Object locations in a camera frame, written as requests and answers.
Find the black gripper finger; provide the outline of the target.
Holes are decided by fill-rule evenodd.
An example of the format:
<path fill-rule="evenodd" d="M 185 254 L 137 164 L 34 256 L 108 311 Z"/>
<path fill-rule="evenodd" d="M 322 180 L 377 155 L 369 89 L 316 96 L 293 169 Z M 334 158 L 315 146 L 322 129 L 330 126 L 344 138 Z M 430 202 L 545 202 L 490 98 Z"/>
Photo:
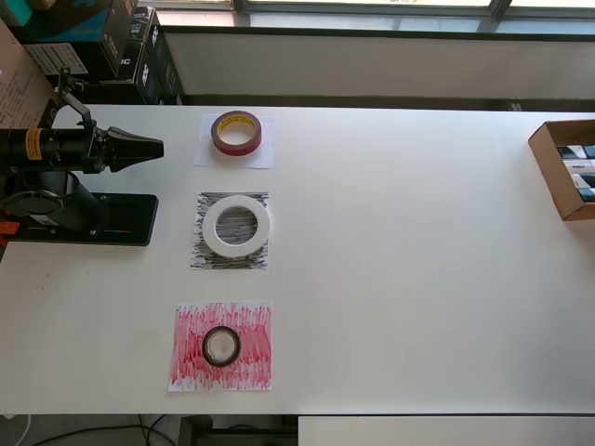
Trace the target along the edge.
<path fill-rule="evenodd" d="M 113 147 L 121 150 L 162 151 L 164 149 L 164 142 L 161 139 L 135 135 L 115 126 L 108 128 L 108 140 Z"/>
<path fill-rule="evenodd" d="M 149 162 L 163 156 L 163 148 L 114 148 L 111 151 L 108 166 L 112 173 L 116 173 L 131 165 Z"/>

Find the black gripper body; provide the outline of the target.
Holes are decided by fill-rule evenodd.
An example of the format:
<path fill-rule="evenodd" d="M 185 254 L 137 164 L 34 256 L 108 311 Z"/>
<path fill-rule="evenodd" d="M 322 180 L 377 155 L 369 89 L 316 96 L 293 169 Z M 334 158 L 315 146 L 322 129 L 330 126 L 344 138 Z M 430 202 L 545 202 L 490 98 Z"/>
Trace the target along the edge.
<path fill-rule="evenodd" d="M 109 133 L 94 125 L 84 126 L 86 146 L 80 157 L 81 171 L 85 174 L 101 173 L 111 166 L 111 149 L 108 144 Z"/>

